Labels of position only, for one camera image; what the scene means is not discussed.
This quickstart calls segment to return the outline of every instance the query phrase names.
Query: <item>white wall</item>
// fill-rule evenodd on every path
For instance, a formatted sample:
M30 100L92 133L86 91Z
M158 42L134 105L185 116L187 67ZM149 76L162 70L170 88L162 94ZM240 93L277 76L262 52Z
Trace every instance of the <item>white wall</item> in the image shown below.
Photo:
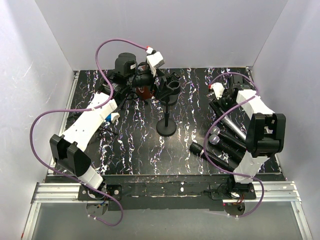
M314 239L320 239L319 23L319 0L289 0L253 66L263 100L286 116L280 163L296 182Z
M33 156L29 130L40 113L65 108L73 71L34 0L0 0L0 239L23 233L45 169ZM50 161L50 136L62 115L40 120L36 150Z
M36 0L73 70L96 69L95 51L125 38L161 51L166 68L252 66L288 0ZM126 43L101 50L104 68Z

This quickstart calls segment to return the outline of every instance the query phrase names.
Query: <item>black marble table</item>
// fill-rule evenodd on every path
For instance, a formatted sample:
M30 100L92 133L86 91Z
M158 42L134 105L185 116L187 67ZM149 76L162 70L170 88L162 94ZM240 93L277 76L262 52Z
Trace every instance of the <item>black marble table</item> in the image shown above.
M119 111L120 118L114 124L106 123L109 131L95 134L85 153L101 175L206 175L219 174L206 160L189 152L192 141L203 144L204 136L216 115L209 107L208 84L218 74L226 71L246 73L245 68L182 68L165 69L167 74L176 72L182 76L178 103L171 107L171 116L177 123L177 131L171 137L162 137L156 131L157 121L163 118L164 107L155 98L145 104L139 99L127 101ZM226 79L220 81L226 85ZM97 70L82 70L71 108L86 108L95 91L103 82ZM243 130L249 125L249 118L243 110L237 109L230 118ZM74 122L70 117L68 128ZM209 150L235 166L228 154ZM268 160L259 173L280 173L275 158Z

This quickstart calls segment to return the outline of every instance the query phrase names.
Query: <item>purple cable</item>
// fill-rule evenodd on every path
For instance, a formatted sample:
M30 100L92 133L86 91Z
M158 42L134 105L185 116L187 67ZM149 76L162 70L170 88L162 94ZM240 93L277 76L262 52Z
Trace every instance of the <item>purple cable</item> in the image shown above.
M144 47L144 46L138 45L138 44L136 44L136 43L134 43L134 42L132 42L132 41L128 41L128 40L121 39L121 38L114 38L114 39L107 40L107 41L103 42L103 43L97 48L97 50L96 50L96 52L95 52L95 63L96 63L96 65L97 65L97 67L98 67L98 69L99 69L99 72L101 73L102 77L104 78L104 80L106 81L106 83L107 83L107 84L109 85L109 87L110 87L110 96L109 96L109 98L108 98L104 103L102 103L102 104L100 104L100 105L98 105L98 106L95 106L94 109L98 109L98 108L106 105L106 104L110 101L110 99L112 98L112 96L113 96L113 94L114 94L114 89L113 89L111 83L109 82L108 78L106 77L106 75L105 75L104 72L102 71L102 69L101 69L101 67L100 67L100 64L99 64L99 60L98 60L98 53L99 53L99 50L101 49L101 47L102 47L103 45L109 43L109 42L114 42L114 41L125 42L125 43L128 43L128 44L134 45L134 46L136 46L136 47L138 47L138 48L141 48L141 49L143 49L143 50L147 50L147 48ZM47 115L47 114L52 114L52 113L82 113L82 112L89 112L89 111L92 111L92 110L93 110L92 108L84 108L84 109L56 109L56 110L50 110L50 111L43 112L43 113L41 113L39 116L37 116L36 119L33 121L32 125L31 125L31 128L30 128L30 134L29 134L31 150L32 150L35 158L36 158L42 165L44 165L44 166L47 167L48 169L54 171L55 173L60 174L60 175L63 175L63 176L65 176L65 177L67 177L67 178L69 178L69 179L71 179L71 180L73 180L73 181L76 181L77 183L80 183L80 184L81 184L82 182L81 182L79 179L77 179L77 178L75 178L75 177L73 177L73 176L70 176L70 175L68 175L68 174L65 174L65 173L63 173L63 172L61 172L61 171L58 171L58 170L54 169L53 167L50 167L50 166L49 166L48 164L46 164L43 160L41 160L41 158L38 156L38 154L37 154L37 152L36 152L36 150L35 150L33 132L34 132L34 128L35 128L35 125L36 125L36 123L38 122L38 120L39 120L40 118L42 118L43 116ZM111 226L111 227L114 227L114 226L118 225L118 224L121 222L122 218L124 217L124 210L123 210L120 202L119 202L118 200L116 200L114 197L110 196L109 194L104 193L104 192L102 192L102 191L99 191L99 190L97 190L97 189L95 189L95 188L93 188L93 187L91 187L91 186L89 186L89 185L86 185L86 187L87 187L88 189L91 189L92 191L95 191L95 192L97 192L97 193L99 193L99 194L101 194L101 195L104 195L104 196L106 196L107 198L113 200L114 202L116 202L116 204L118 204L118 206L119 206L119 208L120 208L120 210L121 210L121 217L120 217L120 219L119 219L116 223L106 222L106 221L104 221L103 219L101 219L101 218L99 218L99 217L95 217L94 215L89 215L89 216L92 217L92 218L94 218L94 219L97 219L98 221L103 222L104 224L106 224L106 225L108 225L108 226Z
M258 89L257 86L255 85L255 83L254 83L253 81L251 81L250 78L248 78L246 75L243 75L243 74L241 74L241 73L239 73L239 72L226 72L226 73L222 73L222 74L218 75L216 78L214 78L210 84L213 84L213 83L216 81L217 78L219 78L219 77L221 77L221 76L224 76L224 75L229 75L229 74L234 74L234 75L240 75L240 76L242 76L243 78L245 78L249 83L251 83L251 84L255 87L255 89L256 89L256 95L259 94L259 89ZM249 99L247 99L247 100L245 100L245 101L243 101L243 102L235 105L234 107L232 107L232 108L230 108L228 111L226 111L224 114L222 114L222 116L220 116L217 120L215 120L214 123L212 124L212 126L209 128L208 132L206 133L206 135L205 135L205 137L204 137L204 141L203 141L203 153L204 153L206 159L207 159L214 167L216 167L217 169L219 169L219 170L222 171L222 172L225 172L226 174L232 174L232 175L237 175L237 176L241 176L241 177L252 178L252 179L258 181L258 182L261 184L261 191L262 191L262 193L261 193L261 198L260 198L259 202L257 203L257 205L256 205L251 211L249 211L249 212L247 212L247 213L245 213L245 214L243 214L243 215L240 215L240 216L238 216L238 217L248 216L249 214L252 214L252 213L260 206L260 204L261 204L261 202L262 202L262 200L263 200L263 198L264 198L264 195L265 195L264 185L263 185L262 181L261 181L260 179L258 179L257 177L252 177L252 176L249 176L249 175L246 175L246 174L241 174L241 173L235 173L235 172L227 171L227 170L224 170L224 169L222 169L221 167L217 166L217 165L214 164L214 163L210 160L210 158L208 157L207 149L206 149L206 148L207 148L207 142L208 142L209 134L211 133L211 130L214 128L214 126L217 125L217 123L218 123L219 121L221 121L221 119L223 119L227 114L231 113L233 110L235 110L236 108L240 107L241 105L249 102L250 100L254 99L255 97L256 97L255 95L252 96L252 97L250 97Z

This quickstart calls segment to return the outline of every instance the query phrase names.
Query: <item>purple hose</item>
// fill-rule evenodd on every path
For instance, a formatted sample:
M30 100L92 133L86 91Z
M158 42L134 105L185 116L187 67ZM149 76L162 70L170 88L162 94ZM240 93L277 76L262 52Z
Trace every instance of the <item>purple hose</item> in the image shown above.
M131 42L131 41L128 41L128 40L125 40L125 39L121 39L121 38L114 38L114 39L107 40L107 41L103 42L103 43L97 48L97 50L96 50L96 52L95 52L95 63L96 63L96 65L97 65L97 67L98 67L98 69L99 69L99 72L101 73L102 77L104 78L104 80L106 81L106 83L109 85L111 92L110 92L109 98L108 98L104 103L102 103L102 104L94 107L95 109L98 109L98 108L106 105L106 104L110 101L110 99L112 98L112 96L113 96L113 94L114 94L114 89L113 89L111 83L109 82L108 78L106 77L106 75L105 75L104 72L102 71L102 69L101 69L101 67L100 67L100 64L99 64L99 60L98 60L98 53L99 53L99 50L101 49L101 47L102 47L103 45L109 43L109 42L114 42L114 41L125 42L125 43L128 43L128 44L134 45L134 46L136 46L136 47L138 47L138 48L141 48L141 49L143 49L143 50L147 50L147 48L144 47L144 46L138 45L138 44L136 44L136 43L134 43L134 42ZM50 110L50 111L43 112L43 113L41 113L39 116L37 116L36 119L33 121L32 125L31 125L31 128L30 128L30 134L29 134L31 150L32 150L35 158L36 158L42 165L44 165L44 166L47 167L48 169L54 171L55 173L60 174L60 175L63 175L63 176L65 176L65 177L67 177L67 178L69 178L69 179L71 179L71 180L73 180L73 181L76 181L77 183L80 183L80 184L81 184L82 182L81 182L79 179L77 179L77 178L75 178L75 177L73 177L73 176L70 176L70 175L68 175L68 174L65 174L65 173L63 173L63 172L61 172L61 171L58 171L58 170L54 169L53 167L50 167L48 164L46 164L44 161L41 160L41 158L38 156L38 154L37 154L37 152L36 152L36 150L35 150L33 132L34 132L34 128L35 128L35 125L36 125L36 123L38 122L38 120L39 120L40 118L42 118L43 116L47 115L47 114L52 114L52 113L82 113L82 112L89 112L89 111L92 111L92 108L85 108L85 109L57 109L57 110ZM108 226L111 226L111 227L114 227L114 226L118 225L118 224L121 222L122 218L124 217L124 210L123 210L120 202L119 202L118 200L116 200L114 197L110 196L109 194L104 193L104 192L102 192L102 191L99 191L99 190L97 190L97 189L95 189L95 188L93 188L93 187L91 187L91 186L89 186L89 185L86 185L86 187L87 187L88 189L91 189L92 191L95 191L95 192L97 192L97 193L99 193L99 194L101 194L101 195L104 195L104 196L106 196L107 198L113 200L114 202L116 202L116 204L118 204L118 206L119 206L119 208L120 208L120 210L121 210L121 217L120 217L120 219L119 219L116 223L106 222L106 221L104 221L103 219L101 219L101 218L99 218L99 217L95 217L94 215L89 215L89 216L92 217L92 218L94 218L94 219L97 219L97 220L99 220L99 221L103 222L104 224L106 224L106 225L108 225Z
M212 82L210 84L213 84L217 78L221 77L221 76L224 76L224 75L229 75L229 74L234 74L234 75L240 75L242 76L243 78L245 78L247 81L249 81L249 83L251 83L255 89L256 89L256 95L259 94L259 89L257 88L257 86L255 85L255 83L253 81L250 80L250 78L248 78L247 76L241 74L241 73L238 73L238 72L226 72L226 73L222 73L220 75L218 75L215 79L212 80ZM231 113L233 110L235 110L236 108L240 107L241 105L249 102L250 100L254 99L256 96L252 96L250 97L249 99L235 105L234 107L230 108L228 111L226 111L224 114L222 114L222 116L220 116L217 120L214 121L214 123L212 124L212 126L209 128L208 132L206 133L205 137L204 137L204 141L203 141L203 151L204 151L204 155L206 157L206 159L213 165L215 166L217 169L219 169L220 171L222 172L225 172L226 174L232 174L232 175L237 175L237 176L241 176L241 177L246 177L246 178L252 178L256 181L258 181L260 184L261 184L261 190L262 190L262 193L261 193L261 198L259 200L259 202L257 203L257 205L249 212L243 214L243 215L240 215L239 217L245 217L245 216L248 216L249 214L252 214L261 204L263 198L264 198L264 195L265 195L265 188L264 188L264 185L262 183L262 181L256 177L252 177L252 176L249 176L249 175L246 175L246 174L241 174L241 173L235 173L235 172L231 172L231 171L227 171L227 170L224 170L222 169L221 167L217 166L216 164L214 164L210 158L208 157L208 154L207 154L207 142L208 142L208 137L209 137L209 134L211 133L211 130L214 128L215 125L217 125L217 123L219 121L221 121L221 119L223 119L227 114Z

